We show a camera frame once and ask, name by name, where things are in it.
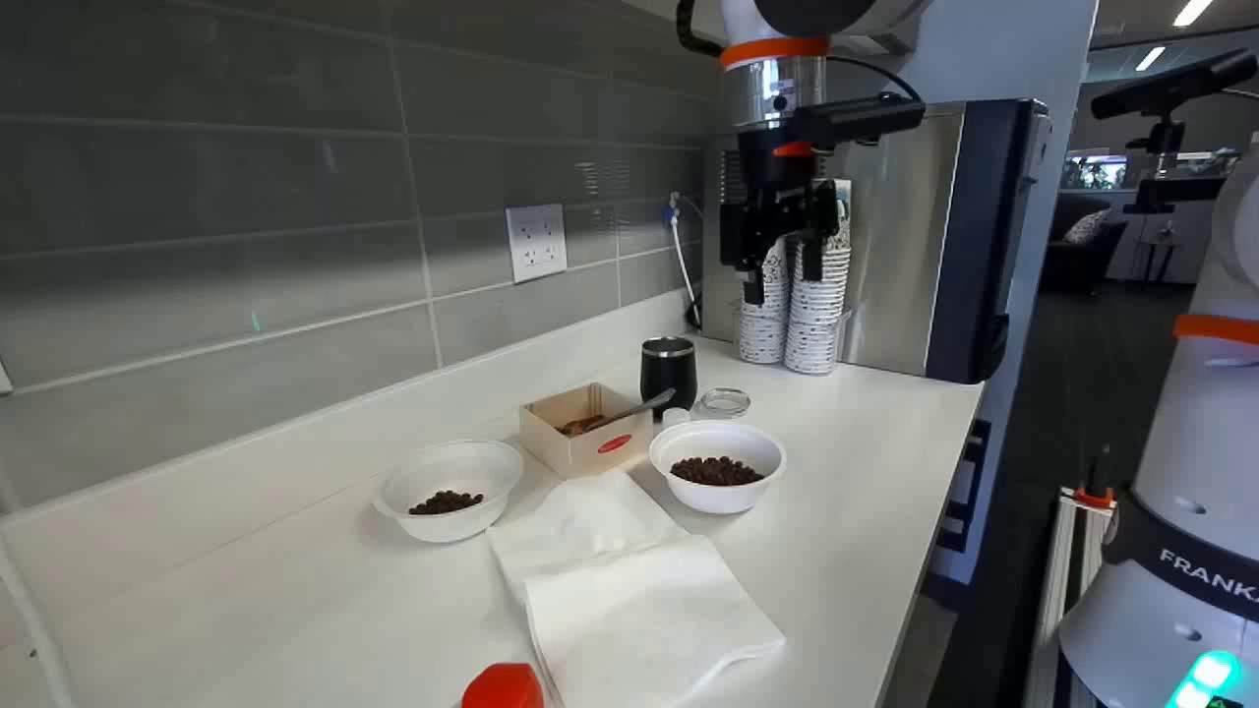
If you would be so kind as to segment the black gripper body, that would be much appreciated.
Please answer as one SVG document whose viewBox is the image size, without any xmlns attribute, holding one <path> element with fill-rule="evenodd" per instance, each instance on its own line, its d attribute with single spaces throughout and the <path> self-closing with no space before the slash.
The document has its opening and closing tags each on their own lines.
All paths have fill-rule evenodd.
<svg viewBox="0 0 1259 708">
<path fill-rule="evenodd" d="M 817 160 L 840 140 L 915 131 L 919 119 L 919 100 L 873 95 L 796 108 L 774 126 L 739 131 L 739 192 L 720 206 L 720 258 L 737 270 L 757 270 L 778 237 L 817 230 L 809 206 Z"/>
</svg>

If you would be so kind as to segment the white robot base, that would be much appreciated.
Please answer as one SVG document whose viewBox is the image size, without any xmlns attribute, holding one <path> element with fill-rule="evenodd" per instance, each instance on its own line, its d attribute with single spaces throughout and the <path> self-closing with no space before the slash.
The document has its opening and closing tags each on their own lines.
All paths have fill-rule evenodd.
<svg viewBox="0 0 1259 708">
<path fill-rule="evenodd" d="M 1226 172 L 1134 485 L 1058 626 L 1100 708 L 1259 708 L 1259 140 Z"/>
</svg>

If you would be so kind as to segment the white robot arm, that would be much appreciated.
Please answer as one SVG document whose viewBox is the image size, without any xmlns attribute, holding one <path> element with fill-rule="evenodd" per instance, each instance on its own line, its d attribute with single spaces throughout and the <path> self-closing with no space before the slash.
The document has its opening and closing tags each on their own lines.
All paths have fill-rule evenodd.
<svg viewBox="0 0 1259 708">
<path fill-rule="evenodd" d="M 739 192 L 720 206 L 720 258 L 739 270 L 743 300 L 764 304 L 764 258 L 784 237 L 804 241 L 804 277 L 821 278 L 838 233 L 838 189 L 817 160 L 840 140 L 915 131 L 923 100 L 885 66 L 894 91 L 830 100 L 834 39 L 869 18 L 898 24 L 914 0 L 720 0 L 729 39 L 691 29 L 696 0 L 675 0 L 675 42 L 722 72 Z"/>
</svg>

